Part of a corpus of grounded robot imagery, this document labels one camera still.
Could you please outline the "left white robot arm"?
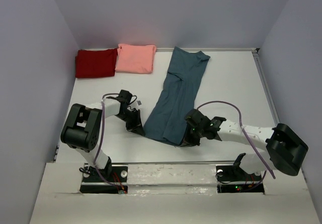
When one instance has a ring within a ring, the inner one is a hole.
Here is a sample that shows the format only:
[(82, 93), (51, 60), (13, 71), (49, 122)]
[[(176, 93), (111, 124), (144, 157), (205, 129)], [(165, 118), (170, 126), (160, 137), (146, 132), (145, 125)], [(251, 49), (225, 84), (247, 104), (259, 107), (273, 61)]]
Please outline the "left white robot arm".
[(116, 116), (125, 122), (127, 131), (145, 136), (140, 110), (132, 107), (132, 95), (127, 90), (107, 93), (100, 102), (88, 106), (73, 104), (63, 126), (60, 140), (80, 153), (89, 165), (87, 175), (92, 172), (105, 183), (112, 185), (108, 178), (112, 174), (112, 161), (102, 150), (105, 119)]

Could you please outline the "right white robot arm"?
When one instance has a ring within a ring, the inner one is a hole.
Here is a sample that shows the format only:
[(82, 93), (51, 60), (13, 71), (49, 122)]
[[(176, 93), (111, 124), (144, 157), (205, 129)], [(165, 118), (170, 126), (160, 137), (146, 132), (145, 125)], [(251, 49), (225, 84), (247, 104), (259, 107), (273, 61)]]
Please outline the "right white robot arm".
[(187, 127), (183, 143), (188, 146), (208, 140), (236, 142), (249, 145), (254, 153), (241, 153), (233, 167), (247, 174), (278, 170), (288, 176), (297, 176), (308, 151), (307, 144), (286, 124), (276, 127), (242, 125), (223, 117), (209, 119), (198, 109), (186, 116)]

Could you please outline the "pink t-shirt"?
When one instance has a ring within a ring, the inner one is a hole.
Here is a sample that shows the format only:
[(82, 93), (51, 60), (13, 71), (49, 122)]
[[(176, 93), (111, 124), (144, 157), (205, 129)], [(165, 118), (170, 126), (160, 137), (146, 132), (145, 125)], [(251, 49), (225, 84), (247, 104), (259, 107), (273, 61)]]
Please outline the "pink t-shirt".
[(150, 74), (153, 72), (155, 45), (135, 46), (118, 44), (116, 72)]

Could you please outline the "blue t-shirt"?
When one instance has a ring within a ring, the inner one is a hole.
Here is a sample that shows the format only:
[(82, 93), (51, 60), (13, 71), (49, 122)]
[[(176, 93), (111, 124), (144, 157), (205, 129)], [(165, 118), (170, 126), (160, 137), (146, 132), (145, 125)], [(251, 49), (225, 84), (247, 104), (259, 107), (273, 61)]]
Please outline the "blue t-shirt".
[(210, 56), (175, 47), (159, 99), (144, 124), (145, 137), (180, 146), (186, 131), (186, 114), (196, 96)]

